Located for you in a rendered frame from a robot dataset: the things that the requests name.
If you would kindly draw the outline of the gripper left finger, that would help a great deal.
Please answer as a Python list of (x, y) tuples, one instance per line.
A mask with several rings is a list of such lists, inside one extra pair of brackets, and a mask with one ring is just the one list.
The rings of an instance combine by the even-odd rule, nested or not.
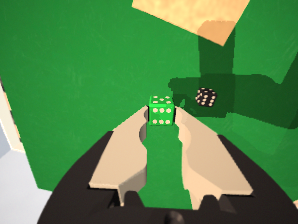
[(127, 191), (138, 193), (147, 183), (142, 142), (149, 116), (146, 105), (86, 151), (59, 181), (37, 224), (79, 224), (99, 211), (123, 206)]

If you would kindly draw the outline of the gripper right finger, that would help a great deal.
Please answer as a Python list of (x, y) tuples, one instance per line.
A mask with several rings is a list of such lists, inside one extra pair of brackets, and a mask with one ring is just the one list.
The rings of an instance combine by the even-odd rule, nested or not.
[(177, 106), (173, 122), (180, 128), (182, 178), (193, 209), (199, 208), (204, 195), (212, 194), (221, 211), (258, 224), (298, 224), (298, 208), (290, 197), (226, 137)]

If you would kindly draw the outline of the green die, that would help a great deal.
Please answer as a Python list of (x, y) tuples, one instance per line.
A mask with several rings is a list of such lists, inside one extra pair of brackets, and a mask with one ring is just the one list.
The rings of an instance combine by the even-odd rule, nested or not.
[(175, 104), (172, 96), (150, 96), (149, 107), (149, 125), (173, 125)]

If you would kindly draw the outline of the tan flat mat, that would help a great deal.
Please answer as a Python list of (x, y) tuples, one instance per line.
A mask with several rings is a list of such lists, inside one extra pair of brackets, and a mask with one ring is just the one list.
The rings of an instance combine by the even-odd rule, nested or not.
[(134, 0), (132, 7), (224, 45), (249, 0)]

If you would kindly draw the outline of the black die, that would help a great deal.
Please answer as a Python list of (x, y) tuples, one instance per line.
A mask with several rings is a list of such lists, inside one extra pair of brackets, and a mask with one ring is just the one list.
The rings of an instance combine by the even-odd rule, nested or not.
[(217, 96), (212, 89), (199, 88), (195, 100), (199, 106), (213, 107)]

